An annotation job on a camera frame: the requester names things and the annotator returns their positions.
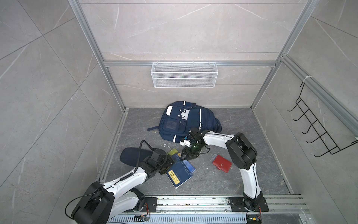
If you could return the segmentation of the dark blue yellow-label book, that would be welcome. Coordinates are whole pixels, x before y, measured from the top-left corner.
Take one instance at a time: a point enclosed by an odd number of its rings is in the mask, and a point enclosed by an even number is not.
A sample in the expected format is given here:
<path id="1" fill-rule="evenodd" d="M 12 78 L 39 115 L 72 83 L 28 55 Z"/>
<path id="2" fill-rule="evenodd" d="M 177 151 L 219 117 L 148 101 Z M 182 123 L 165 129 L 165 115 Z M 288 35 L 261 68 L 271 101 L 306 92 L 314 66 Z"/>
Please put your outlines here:
<path id="1" fill-rule="evenodd" d="M 187 182 L 193 177 L 193 173 L 196 169 L 187 160 L 179 161 L 172 165 L 172 167 L 166 172 L 167 177 L 174 186 L 175 189 Z"/>

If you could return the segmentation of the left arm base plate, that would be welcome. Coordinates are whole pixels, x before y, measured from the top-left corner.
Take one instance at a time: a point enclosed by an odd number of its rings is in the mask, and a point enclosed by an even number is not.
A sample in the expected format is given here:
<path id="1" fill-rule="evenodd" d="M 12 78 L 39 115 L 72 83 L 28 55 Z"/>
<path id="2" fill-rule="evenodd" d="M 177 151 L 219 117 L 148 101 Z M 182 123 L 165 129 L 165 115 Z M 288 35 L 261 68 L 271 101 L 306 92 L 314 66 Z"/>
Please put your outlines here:
<path id="1" fill-rule="evenodd" d="M 157 197 L 143 197 L 140 198 L 137 205 L 132 209 L 134 212 L 145 212 L 149 210 L 150 213 L 157 209 Z"/>

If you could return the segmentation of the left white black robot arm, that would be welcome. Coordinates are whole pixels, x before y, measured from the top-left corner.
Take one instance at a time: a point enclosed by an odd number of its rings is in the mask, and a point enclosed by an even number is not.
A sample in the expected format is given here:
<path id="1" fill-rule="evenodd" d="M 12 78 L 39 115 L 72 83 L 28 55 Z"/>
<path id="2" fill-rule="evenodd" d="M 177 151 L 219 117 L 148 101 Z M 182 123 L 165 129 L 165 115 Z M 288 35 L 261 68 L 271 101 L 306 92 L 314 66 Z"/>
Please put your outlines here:
<path id="1" fill-rule="evenodd" d="M 164 150 L 125 148 L 120 161 L 133 166 L 127 174 L 107 183 L 92 183 L 68 216 L 78 224 L 105 224 L 119 213 L 141 210 L 144 194 L 136 189 L 157 173 L 168 171 L 174 160 Z"/>

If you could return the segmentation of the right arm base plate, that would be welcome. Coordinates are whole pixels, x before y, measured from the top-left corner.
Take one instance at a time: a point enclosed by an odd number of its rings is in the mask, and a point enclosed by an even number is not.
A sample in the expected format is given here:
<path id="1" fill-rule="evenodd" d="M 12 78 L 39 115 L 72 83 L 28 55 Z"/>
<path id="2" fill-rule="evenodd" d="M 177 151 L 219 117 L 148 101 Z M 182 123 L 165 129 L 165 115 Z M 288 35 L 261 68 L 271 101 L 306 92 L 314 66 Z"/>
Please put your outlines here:
<path id="1" fill-rule="evenodd" d="M 228 204 L 231 207 L 232 212 L 268 212 L 269 207 L 264 197 L 251 200 L 245 197 L 229 197 Z"/>

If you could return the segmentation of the navy blue backpack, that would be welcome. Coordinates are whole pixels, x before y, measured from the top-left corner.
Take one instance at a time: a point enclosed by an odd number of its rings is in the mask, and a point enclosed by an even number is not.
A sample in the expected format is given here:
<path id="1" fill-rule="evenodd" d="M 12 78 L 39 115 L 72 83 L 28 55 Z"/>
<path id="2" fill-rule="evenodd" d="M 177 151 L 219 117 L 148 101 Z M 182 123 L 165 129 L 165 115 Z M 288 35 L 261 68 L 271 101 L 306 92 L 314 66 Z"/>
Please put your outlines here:
<path id="1" fill-rule="evenodd" d="M 176 101 L 168 105 L 159 125 L 148 128 L 147 131 L 157 129 L 162 139 L 179 143 L 185 137 L 190 138 L 189 131 L 192 128 L 222 132 L 220 121 L 210 109 L 187 101 Z"/>

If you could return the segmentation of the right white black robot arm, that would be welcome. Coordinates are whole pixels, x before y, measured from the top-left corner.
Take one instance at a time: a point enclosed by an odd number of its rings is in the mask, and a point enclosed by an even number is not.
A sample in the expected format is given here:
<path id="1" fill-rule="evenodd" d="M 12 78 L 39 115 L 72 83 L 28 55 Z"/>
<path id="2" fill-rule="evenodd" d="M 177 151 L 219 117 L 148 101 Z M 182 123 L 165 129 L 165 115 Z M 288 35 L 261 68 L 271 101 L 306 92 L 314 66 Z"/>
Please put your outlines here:
<path id="1" fill-rule="evenodd" d="M 256 173 L 257 151 L 243 133 L 226 135 L 208 130 L 201 132 L 197 128 L 192 128 L 189 131 L 189 136 L 182 138 L 180 145 L 184 146 L 181 160 L 197 158 L 201 149 L 206 145 L 226 149 L 233 164 L 240 169 L 246 209 L 254 211 L 259 207 L 259 203 L 264 197 Z"/>

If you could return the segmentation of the colourful landscape cover book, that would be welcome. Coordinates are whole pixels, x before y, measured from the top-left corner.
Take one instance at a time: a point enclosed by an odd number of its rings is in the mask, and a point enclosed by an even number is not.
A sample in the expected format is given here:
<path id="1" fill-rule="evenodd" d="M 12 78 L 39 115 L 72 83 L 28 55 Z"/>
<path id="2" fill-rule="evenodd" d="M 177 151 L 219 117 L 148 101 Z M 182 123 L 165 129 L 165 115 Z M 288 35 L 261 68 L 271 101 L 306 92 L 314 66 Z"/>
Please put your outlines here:
<path id="1" fill-rule="evenodd" d="M 191 172 L 191 174 L 193 174 L 195 171 L 196 171 L 196 168 L 194 168 L 194 166 L 188 162 L 187 160 L 181 160 L 181 153 L 173 148 L 172 150 L 170 150 L 169 152 L 167 152 L 167 155 L 169 155 L 175 163 L 178 163 L 178 162 L 182 162 L 186 167 L 187 169 Z"/>

